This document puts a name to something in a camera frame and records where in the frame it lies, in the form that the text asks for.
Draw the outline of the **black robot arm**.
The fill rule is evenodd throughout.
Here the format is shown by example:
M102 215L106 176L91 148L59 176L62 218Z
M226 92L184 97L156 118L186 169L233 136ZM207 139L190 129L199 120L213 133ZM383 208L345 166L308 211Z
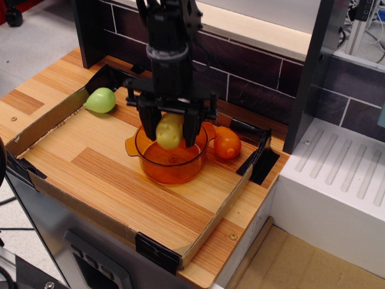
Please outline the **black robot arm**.
M147 30L152 77L126 79L126 102L138 110L151 140L156 140L162 112L182 115L183 137L189 148L203 121L218 115L218 93L193 78L190 46L203 26L203 14L195 1L137 1L137 7Z

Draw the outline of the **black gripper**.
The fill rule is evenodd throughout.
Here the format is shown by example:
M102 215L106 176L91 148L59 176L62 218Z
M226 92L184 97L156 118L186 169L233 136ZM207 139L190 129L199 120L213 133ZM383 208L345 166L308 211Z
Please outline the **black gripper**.
M150 78L126 78L123 86L128 90L126 102L138 108L146 136L156 140L156 128L162 118L161 111L184 114L183 137L185 146L192 147L205 119L218 116L217 92L193 80L193 64L189 46L164 51L146 46L150 59Z

